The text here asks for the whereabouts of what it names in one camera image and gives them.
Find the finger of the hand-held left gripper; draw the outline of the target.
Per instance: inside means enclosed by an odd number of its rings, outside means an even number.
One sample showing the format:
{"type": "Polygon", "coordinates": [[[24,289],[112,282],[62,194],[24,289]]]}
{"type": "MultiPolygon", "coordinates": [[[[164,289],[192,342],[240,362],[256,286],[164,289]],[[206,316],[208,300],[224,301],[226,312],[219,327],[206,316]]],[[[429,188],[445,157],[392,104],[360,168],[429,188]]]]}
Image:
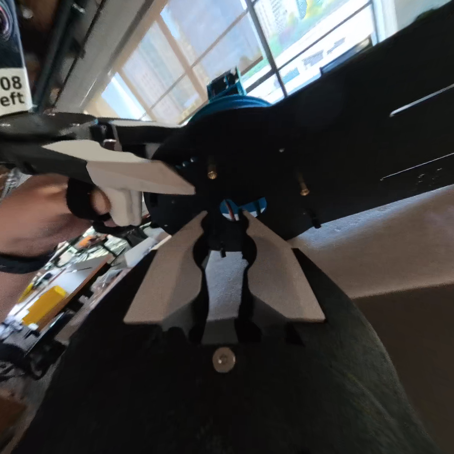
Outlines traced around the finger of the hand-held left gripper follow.
{"type": "Polygon", "coordinates": [[[181,126],[172,126],[159,122],[119,118],[108,120],[108,125],[113,138],[123,151],[132,146],[160,145],[171,135],[182,129],[181,126]]]}
{"type": "Polygon", "coordinates": [[[196,193],[194,185],[166,163],[108,150],[93,140],[58,141],[44,145],[44,149],[86,161],[90,180],[99,188],[174,195],[196,193]]]}

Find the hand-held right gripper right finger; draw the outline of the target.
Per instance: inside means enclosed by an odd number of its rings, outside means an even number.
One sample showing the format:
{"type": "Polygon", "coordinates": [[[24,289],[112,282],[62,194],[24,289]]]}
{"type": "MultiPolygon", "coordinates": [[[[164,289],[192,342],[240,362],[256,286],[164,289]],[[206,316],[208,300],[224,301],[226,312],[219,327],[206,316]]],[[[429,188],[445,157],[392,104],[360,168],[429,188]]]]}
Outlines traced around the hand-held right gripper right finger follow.
{"type": "Polygon", "coordinates": [[[326,315],[292,247],[247,211],[240,213],[246,261],[236,316],[240,342],[287,336],[298,323],[321,324],[326,315]]]}

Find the white foam sheet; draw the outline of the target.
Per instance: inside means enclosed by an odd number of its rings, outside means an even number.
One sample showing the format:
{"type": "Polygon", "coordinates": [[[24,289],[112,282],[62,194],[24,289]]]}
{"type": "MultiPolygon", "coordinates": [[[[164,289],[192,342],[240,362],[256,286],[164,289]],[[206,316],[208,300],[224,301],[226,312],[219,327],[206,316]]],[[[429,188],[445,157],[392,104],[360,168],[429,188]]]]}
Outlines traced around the white foam sheet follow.
{"type": "Polygon", "coordinates": [[[390,351],[453,348],[453,186],[288,241],[355,303],[390,351]]]}

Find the black wristband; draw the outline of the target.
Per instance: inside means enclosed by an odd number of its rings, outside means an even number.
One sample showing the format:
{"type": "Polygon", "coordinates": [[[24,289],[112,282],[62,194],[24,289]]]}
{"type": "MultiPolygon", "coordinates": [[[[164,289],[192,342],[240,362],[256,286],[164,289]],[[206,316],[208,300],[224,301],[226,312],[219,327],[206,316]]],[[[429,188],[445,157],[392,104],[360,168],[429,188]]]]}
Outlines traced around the black wristband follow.
{"type": "Polygon", "coordinates": [[[37,272],[53,257],[54,250],[36,257],[20,257],[0,254],[0,271],[7,274],[25,275],[37,272]]]}

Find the yellow box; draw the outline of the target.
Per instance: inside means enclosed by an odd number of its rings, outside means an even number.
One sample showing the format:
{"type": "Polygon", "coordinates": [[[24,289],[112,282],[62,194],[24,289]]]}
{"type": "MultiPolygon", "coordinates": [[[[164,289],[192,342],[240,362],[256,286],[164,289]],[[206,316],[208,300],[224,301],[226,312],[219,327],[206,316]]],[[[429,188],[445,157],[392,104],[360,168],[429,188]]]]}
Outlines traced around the yellow box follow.
{"type": "Polygon", "coordinates": [[[46,290],[27,310],[27,314],[22,318],[25,326],[38,325],[43,317],[60,303],[67,292],[60,286],[53,286],[46,290]]]}

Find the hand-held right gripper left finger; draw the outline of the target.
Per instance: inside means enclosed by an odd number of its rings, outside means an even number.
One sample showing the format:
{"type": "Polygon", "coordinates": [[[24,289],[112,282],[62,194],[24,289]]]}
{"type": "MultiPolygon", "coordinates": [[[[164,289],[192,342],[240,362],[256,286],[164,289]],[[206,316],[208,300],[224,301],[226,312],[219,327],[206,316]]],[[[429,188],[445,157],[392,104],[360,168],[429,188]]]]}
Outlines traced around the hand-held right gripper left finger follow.
{"type": "Polygon", "coordinates": [[[125,324],[179,328],[190,342],[202,342],[209,309],[206,218],[202,211],[156,250],[125,324]]]}

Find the person's left hand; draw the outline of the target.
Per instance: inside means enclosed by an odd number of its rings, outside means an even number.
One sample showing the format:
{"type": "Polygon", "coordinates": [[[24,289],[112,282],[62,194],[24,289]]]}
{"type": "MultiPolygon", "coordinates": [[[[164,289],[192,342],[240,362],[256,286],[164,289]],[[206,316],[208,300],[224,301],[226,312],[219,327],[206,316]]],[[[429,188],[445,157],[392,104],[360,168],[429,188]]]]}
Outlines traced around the person's left hand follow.
{"type": "Polygon", "coordinates": [[[66,203],[68,178],[30,177],[0,204],[0,252],[34,258],[82,235],[91,222],[74,216],[66,203]]]}

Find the blue and black toy robot arm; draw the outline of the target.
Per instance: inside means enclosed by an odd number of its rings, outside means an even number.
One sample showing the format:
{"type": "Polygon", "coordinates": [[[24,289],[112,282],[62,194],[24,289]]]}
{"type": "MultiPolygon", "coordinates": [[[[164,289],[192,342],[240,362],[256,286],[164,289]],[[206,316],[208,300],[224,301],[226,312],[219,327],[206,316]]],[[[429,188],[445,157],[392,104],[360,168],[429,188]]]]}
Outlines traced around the blue and black toy robot arm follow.
{"type": "Polygon", "coordinates": [[[435,9],[270,107],[188,123],[155,157],[193,196],[146,193],[151,220],[174,235],[202,211],[213,249],[241,243],[221,213],[265,198],[258,216],[291,240],[312,227],[453,185],[454,7],[435,9]],[[212,156],[218,177],[207,177],[212,156]],[[301,196],[300,173],[310,193],[301,196]]]}

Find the dark desk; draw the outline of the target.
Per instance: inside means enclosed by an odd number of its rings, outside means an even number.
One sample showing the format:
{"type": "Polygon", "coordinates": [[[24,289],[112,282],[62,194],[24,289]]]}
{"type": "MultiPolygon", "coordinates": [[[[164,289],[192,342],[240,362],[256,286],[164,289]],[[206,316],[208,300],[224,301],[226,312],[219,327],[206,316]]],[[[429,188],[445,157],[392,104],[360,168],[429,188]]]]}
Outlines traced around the dark desk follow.
{"type": "Polygon", "coordinates": [[[454,287],[357,298],[387,349],[411,405],[444,453],[454,452],[454,287]]]}

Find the person's left forearm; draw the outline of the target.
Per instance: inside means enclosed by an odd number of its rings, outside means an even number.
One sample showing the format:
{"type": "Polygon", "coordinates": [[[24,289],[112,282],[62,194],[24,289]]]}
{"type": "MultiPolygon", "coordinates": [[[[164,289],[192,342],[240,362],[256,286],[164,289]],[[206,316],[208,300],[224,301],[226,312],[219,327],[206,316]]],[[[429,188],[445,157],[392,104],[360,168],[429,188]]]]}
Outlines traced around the person's left forearm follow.
{"type": "Polygon", "coordinates": [[[0,273],[0,322],[3,322],[18,299],[35,276],[36,271],[27,274],[0,273]]]}

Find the large window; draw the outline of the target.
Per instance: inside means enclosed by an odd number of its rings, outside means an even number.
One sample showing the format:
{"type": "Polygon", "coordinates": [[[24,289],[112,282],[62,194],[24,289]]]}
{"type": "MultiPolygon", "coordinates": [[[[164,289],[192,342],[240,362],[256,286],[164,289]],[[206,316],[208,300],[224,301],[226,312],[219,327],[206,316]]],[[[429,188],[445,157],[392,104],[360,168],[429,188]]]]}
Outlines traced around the large window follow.
{"type": "Polygon", "coordinates": [[[86,111],[181,124],[229,70],[273,104],[397,26],[394,1],[158,1],[86,111]]]}

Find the white box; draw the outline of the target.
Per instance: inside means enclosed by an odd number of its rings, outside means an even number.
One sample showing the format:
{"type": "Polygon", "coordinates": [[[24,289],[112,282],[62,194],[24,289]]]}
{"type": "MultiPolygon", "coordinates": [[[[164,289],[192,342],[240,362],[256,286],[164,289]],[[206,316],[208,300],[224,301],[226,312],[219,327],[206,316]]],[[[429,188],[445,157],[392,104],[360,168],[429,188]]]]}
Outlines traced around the white box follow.
{"type": "Polygon", "coordinates": [[[133,268],[136,266],[147,254],[151,251],[158,249],[162,244],[170,239],[167,236],[162,239],[149,237],[142,241],[137,246],[132,247],[124,255],[123,263],[125,268],[133,268]]]}

